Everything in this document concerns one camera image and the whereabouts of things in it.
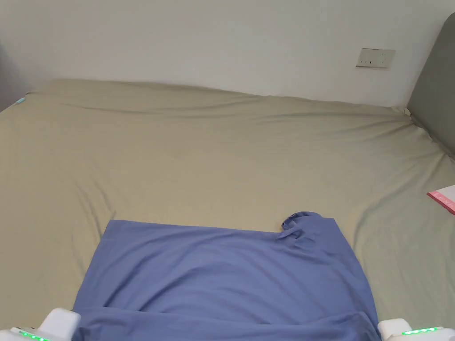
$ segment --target wall socket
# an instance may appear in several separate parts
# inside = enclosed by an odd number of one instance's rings
[[[389,68],[395,50],[362,49],[356,66]]]

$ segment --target upholstered headboard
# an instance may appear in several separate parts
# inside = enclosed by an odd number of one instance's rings
[[[417,125],[455,155],[455,13],[439,33],[408,109]]]

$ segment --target bed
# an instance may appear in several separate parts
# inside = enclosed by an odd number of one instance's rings
[[[0,114],[0,329],[71,308],[111,219],[279,231],[298,211],[335,218],[380,319],[455,326],[455,217],[425,195],[455,183],[455,162],[411,114],[47,83]]]

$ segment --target pink book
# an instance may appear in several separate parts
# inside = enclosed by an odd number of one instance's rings
[[[427,195],[455,215],[455,186],[449,186]]]

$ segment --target blue cloth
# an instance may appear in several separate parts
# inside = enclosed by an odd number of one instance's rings
[[[380,340],[354,252],[310,212],[281,233],[111,221],[74,311],[76,341]]]

